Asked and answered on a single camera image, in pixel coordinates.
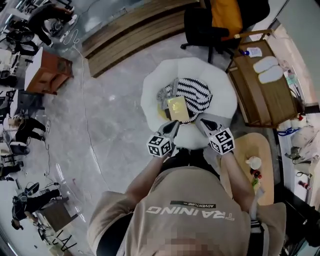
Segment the black and white striped fabric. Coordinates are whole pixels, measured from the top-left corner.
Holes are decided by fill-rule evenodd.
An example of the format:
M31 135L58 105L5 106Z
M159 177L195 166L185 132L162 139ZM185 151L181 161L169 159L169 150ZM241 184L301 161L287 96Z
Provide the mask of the black and white striped fabric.
M177 78L165 87L168 98L184 96L190 119L188 124L196 120L210 105L212 94L206 83L199 79Z

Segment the desk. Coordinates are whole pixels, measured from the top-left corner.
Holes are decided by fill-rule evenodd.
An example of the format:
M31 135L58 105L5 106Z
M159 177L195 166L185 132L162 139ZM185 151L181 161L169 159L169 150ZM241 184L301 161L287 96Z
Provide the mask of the desk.
M55 232L60 231L78 217L78 214L75 214L71 217L68 213L66 207L64 206L64 203L66 203L68 200L69 198L66 197L62 200L52 201L47 204L45 208L38 211L47 220L48 224Z
M23 113L31 116L35 110L44 110L42 95L38 93L16 90L10 104L10 117Z
M57 95L57 90L73 78L72 61L39 49L25 71L24 90L31 93Z
M253 64L266 56L275 56L266 40L245 42L239 49L259 47L262 57L243 56L239 52L227 69L237 92L242 115L248 126L276 128L280 123L297 116L297 107L286 78L260 83Z

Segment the person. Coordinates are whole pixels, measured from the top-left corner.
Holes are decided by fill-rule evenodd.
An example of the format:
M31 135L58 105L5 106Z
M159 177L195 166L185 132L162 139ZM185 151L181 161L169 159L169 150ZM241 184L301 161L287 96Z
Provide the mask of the person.
M34 212L44 207L52 199L63 198L58 189L51 190L37 197L27 197L26 201L14 197L12 207L12 221L11 225L15 230L24 229L20 225L20 221L29 218L34 223L38 223L38 218L33 215Z
M24 162L19 161L15 166L3 166L0 165L0 181L14 181L13 178L6 177L9 174L17 173L24 166Z
M279 255L285 205L257 207L254 189L232 152L220 161L233 199L203 149L182 149L164 160L153 157L125 193L102 194L87 231L95 255L258 256L265 247L264 255ZM252 231L259 242L250 242L256 237Z
M38 120L34 118L10 118L6 117L3 120L3 127L6 131L16 131L15 133L15 141L22 142L27 144L27 140L29 137L37 139L39 141L45 141L45 136L40 135L33 131L35 128L42 130L44 133L46 132L46 127L40 123Z
M68 23L69 25L72 25L78 17L76 14L73 15L74 9L75 8L72 7L71 10L67 10L65 8L56 6L54 3L46 3L32 11L27 23L27 28L29 28L33 33L37 34L39 39L47 46L52 47L54 43L45 33L45 31L48 33L48 30L45 28L45 21L50 19L58 19Z

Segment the gold card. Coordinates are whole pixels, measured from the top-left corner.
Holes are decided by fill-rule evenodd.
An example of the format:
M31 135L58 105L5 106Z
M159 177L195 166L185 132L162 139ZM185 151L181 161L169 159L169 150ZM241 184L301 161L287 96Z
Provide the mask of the gold card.
M175 98L169 98L167 100L167 103L171 120L179 120L180 122L185 122L190 119L185 97L179 96Z

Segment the round wooden table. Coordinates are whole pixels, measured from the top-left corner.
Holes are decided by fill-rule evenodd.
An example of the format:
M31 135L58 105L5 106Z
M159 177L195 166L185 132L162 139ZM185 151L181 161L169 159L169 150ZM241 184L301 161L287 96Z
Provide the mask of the round wooden table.
M259 157L261 159L261 172L262 178L260 184L254 186L254 190L261 186L264 190L264 195L258 200L259 205L266 206L274 203L274 169L272 165L271 150L268 140L260 133L248 133L240 138L234 140L235 149L233 150L234 156L239 163L241 169L248 177L250 182L254 177L250 174L250 166L246 160L250 157ZM232 197L231 187L228 172L224 163L221 162L221 183L226 192Z

